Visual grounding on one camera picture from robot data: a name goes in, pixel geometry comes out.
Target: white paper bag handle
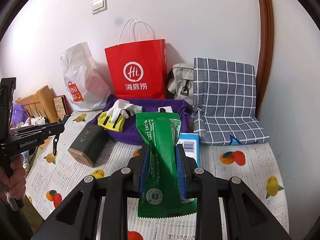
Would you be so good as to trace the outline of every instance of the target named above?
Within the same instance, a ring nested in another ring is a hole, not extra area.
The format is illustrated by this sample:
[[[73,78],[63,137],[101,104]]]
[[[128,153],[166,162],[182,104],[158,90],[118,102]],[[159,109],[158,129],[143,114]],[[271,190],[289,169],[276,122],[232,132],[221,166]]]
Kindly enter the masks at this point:
[[[131,28],[131,23],[132,23],[133,21],[135,21],[136,24],[137,24],[137,26],[138,26],[138,30],[139,30],[139,40],[141,41],[141,33],[140,33],[140,28],[139,28],[139,24],[138,24],[138,22],[137,22],[137,19],[140,20],[140,21],[144,24],[144,26],[146,27],[147,32],[148,32],[148,40],[150,41],[149,29],[147,28],[146,23],[143,22],[140,18],[131,18],[129,21],[127,21],[127,22],[125,23],[125,25],[124,25],[123,28],[122,28],[122,31],[121,31],[121,33],[120,33],[119,40],[118,40],[118,46],[119,46],[120,38],[121,38],[121,35],[122,35],[123,31],[124,31],[124,28],[126,27],[126,25],[127,25],[129,22],[130,22],[130,24],[129,24],[129,43],[131,43],[131,40],[130,40],[130,28]]]

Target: white plastic bag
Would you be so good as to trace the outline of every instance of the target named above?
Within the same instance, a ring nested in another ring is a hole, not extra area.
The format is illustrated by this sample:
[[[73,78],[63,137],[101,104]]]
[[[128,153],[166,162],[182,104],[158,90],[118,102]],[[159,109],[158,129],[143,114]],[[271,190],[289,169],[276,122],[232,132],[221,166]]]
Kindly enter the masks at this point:
[[[67,98],[75,111],[103,109],[110,89],[97,72],[87,42],[79,43],[60,55]]]

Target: gray plaid cloth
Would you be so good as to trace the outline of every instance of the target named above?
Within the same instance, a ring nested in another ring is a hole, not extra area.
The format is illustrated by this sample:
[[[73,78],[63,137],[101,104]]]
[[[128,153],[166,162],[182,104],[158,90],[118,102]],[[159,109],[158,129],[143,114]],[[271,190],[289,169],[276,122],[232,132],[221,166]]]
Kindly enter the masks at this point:
[[[254,117],[254,67],[223,60],[194,59],[194,133],[201,143],[263,143],[269,138]]]

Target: gray backpack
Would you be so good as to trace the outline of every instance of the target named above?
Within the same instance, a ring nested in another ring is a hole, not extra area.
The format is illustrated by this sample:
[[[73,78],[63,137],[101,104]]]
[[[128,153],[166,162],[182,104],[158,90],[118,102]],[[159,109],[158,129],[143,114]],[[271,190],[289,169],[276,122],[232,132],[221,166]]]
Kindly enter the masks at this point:
[[[185,100],[192,106],[193,101],[193,65],[179,63],[173,65],[169,73],[168,90],[174,99]]]

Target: haidilao logo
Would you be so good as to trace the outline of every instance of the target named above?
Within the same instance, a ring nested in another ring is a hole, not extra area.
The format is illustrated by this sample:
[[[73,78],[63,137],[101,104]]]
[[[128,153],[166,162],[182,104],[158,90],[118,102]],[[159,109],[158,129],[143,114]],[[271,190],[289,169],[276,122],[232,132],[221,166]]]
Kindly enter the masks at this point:
[[[131,82],[138,82],[143,77],[143,68],[139,63],[131,61],[124,66],[123,75]]]

